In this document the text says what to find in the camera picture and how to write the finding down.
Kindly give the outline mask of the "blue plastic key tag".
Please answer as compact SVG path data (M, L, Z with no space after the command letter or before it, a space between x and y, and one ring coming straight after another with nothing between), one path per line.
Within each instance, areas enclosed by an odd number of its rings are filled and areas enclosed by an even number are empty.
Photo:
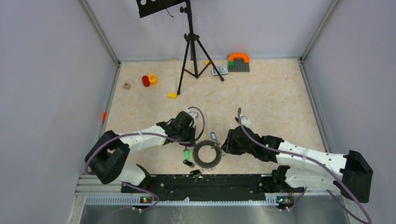
M211 132L210 136L211 136L212 140L217 140L217 136L216 136L215 132Z

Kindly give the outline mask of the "black plastic key tag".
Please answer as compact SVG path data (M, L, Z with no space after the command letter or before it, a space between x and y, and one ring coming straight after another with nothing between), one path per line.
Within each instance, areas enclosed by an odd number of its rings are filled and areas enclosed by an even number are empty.
M183 164L189 166L190 168L195 167L195 164L189 160L183 160Z

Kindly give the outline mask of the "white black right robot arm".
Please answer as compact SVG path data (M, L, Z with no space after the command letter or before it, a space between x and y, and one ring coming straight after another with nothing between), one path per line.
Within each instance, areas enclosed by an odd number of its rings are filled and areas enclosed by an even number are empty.
M332 154L299 147L282 138L259 136L247 127L230 129L221 149L234 155L250 154L263 162L279 164L273 170L274 187L279 192L290 188L317 188L340 193L351 199L345 185L360 203L368 203L373 169L360 152Z

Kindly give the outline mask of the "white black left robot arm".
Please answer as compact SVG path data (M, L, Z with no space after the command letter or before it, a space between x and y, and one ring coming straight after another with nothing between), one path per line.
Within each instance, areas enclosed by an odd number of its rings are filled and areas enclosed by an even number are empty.
M144 149L176 142L183 146L195 143L197 112L181 111L168 122L158 122L141 131L116 134L106 131L85 157L86 168L102 184L128 182L139 193L149 189L148 172L140 165L131 165L127 159Z

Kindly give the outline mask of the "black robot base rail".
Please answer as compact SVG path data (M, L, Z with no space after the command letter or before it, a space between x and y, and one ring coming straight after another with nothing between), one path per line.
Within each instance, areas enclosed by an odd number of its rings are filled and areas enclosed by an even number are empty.
M270 175L220 174L220 175L150 175L138 189L123 184L121 193L144 193L157 195L161 202L242 202L264 201L270 193L285 193L292 196L302 193L304 188L291 188L273 170Z

